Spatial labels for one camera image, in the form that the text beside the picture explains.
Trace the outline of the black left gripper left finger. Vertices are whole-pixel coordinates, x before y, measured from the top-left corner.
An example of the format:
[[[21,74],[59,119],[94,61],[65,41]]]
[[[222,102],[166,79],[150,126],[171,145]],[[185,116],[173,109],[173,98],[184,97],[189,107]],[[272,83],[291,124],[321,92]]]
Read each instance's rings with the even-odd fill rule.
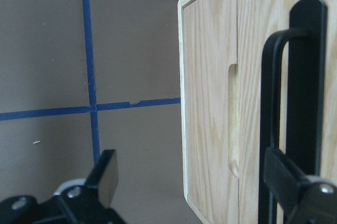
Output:
[[[118,184],[116,150],[104,150],[85,181],[89,189],[104,207],[110,207]]]

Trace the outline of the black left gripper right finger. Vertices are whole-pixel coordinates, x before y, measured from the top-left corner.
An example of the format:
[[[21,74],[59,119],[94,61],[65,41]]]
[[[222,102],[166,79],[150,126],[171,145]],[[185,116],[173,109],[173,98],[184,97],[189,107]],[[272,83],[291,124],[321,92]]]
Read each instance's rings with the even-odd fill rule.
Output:
[[[265,152],[264,182],[282,208],[294,208],[311,182],[282,151],[268,147]]]

